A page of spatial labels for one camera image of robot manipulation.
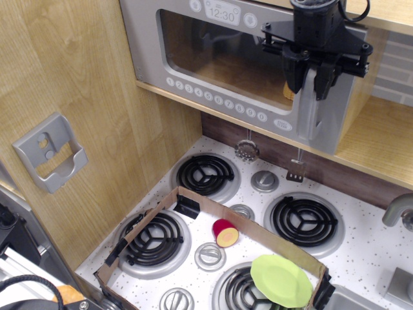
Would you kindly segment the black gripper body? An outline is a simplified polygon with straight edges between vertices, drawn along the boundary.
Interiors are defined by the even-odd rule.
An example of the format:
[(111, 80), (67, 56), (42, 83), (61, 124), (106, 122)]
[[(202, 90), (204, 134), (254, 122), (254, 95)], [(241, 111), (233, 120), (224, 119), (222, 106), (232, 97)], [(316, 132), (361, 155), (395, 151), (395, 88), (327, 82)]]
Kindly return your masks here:
[(310, 65), (334, 59), (342, 73), (363, 77), (369, 68), (371, 44), (346, 28), (343, 5), (294, 5), (293, 20), (266, 22), (263, 50), (281, 57), (283, 47), (310, 51)]

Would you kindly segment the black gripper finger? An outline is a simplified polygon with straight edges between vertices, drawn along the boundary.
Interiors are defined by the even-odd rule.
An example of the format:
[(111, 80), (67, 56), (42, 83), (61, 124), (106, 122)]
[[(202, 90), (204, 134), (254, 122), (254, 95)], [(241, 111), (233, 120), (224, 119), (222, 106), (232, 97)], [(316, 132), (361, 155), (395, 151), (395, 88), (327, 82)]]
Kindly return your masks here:
[(282, 69), (289, 89), (297, 94), (310, 67), (310, 51), (307, 49), (284, 46), (281, 54)]
[(334, 59), (325, 59), (317, 67), (316, 76), (314, 78), (314, 91), (316, 92), (317, 100), (325, 100), (328, 96), (330, 88), (336, 84), (342, 70)]

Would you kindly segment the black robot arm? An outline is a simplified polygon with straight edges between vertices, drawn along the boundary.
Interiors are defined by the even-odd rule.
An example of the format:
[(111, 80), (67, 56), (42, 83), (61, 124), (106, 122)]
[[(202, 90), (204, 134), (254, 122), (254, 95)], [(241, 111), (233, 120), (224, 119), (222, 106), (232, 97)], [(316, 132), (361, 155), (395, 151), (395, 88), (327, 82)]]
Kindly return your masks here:
[(298, 93), (310, 67), (316, 70), (317, 100), (327, 98), (342, 73), (365, 77), (373, 46), (352, 34), (346, 22), (366, 18), (369, 9), (349, 18), (345, 1), (292, 1), (293, 19), (264, 23), (263, 50), (281, 57), (281, 68), (289, 89)]

